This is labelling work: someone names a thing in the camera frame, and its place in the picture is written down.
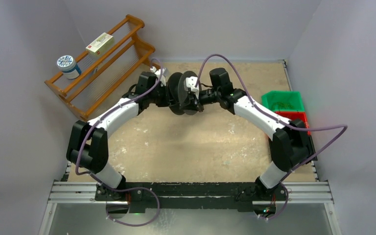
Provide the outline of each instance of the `white wall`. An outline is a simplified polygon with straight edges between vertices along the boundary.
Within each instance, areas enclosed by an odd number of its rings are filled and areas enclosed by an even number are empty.
[[[37,234],[76,118],[46,87],[84,44],[62,0],[0,0],[0,234]]]
[[[89,44],[126,14],[166,60],[278,60],[290,56],[320,0],[65,0]]]
[[[376,234],[376,1],[322,0],[288,67],[312,126],[349,125],[317,164],[343,233]]]

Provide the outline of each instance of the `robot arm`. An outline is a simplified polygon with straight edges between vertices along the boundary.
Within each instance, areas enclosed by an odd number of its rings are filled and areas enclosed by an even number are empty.
[[[157,73],[143,72],[134,92],[128,92],[115,105],[118,106],[125,101],[134,98],[149,88],[157,79]],[[292,167],[303,162],[312,153],[310,142],[306,132],[291,130],[284,125],[273,121],[266,115],[256,110],[253,105],[258,105],[265,112],[272,114],[279,120],[289,122],[296,127],[305,127],[305,124],[297,119],[290,121],[281,117],[253,100],[252,104],[245,91],[234,89],[227,71],[217,68],[210,71],[212,88],[201,90],[195,87],[197,75],[194,72],[174,73],[167,82],[157,86],[145,97],[124,105],[107,116],[91,134],[92,143],[87,144],[81,157],[80,167],[87,168],[95,174],[102,182],[112,188],[125,188],[126,179],[120,173],[115,172],[108,163],[107,139],[112,133],[120,128],[125,122],[136,117],[149,104],[156,104],[158,107],[169,107],[177,115],[193,115],[202,112],[204,105],[218,102],[223,109],[233,115],[238,115],[249,120],[257,128],[261,129],[270,139],[270,150],[272,163],[268,169],[256,179],[256,189],[259,194],[270,194],[279,184],[281,179],[291,170]],[[73,163],[77,160],[78,150],[90,125],[96,123],[99,118],[90,120],[89,123],[78,121],[73,127],[67,159]]]

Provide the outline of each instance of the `white jar with blue label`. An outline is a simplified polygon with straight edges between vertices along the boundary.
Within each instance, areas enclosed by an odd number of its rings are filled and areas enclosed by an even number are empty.
[[[78,64],[70,55],[61,56],[57,60],[57,66],[67,79],[76,79],[81,74]]]

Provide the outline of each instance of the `plywood board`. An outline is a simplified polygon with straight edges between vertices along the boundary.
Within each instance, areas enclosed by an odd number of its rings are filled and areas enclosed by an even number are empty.
[[[164,65],[171,73],[188,70],[198,73],[201,63]],[[289,90],[280,63],[234,65],[258,102],[269,91]],[[241,88],[226,63],[208,63],[201,81],[211,84],[208,73],[218,67],[229,72],[235,88]],[[119,100],[137,82],[138,75],[129,77],[113,96]],[[168,108],[151,105],[113,133],[109,151],[110,164],[130,182],[253,182],[271,162],[268,137],[218,104],[205,106],[203,113],[193,116],[177,116]],[[92,181],[88,176],[77,176],[74,166],[71,171],[69,181]],[[313,182],[311,166],[299,168],[286,181]]]

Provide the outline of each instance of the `green bin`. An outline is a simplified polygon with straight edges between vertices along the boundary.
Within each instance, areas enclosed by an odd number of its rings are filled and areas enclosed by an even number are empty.
[[[299,92],[271,91],[261,97],[264,107],[271,111],[304,112]]]

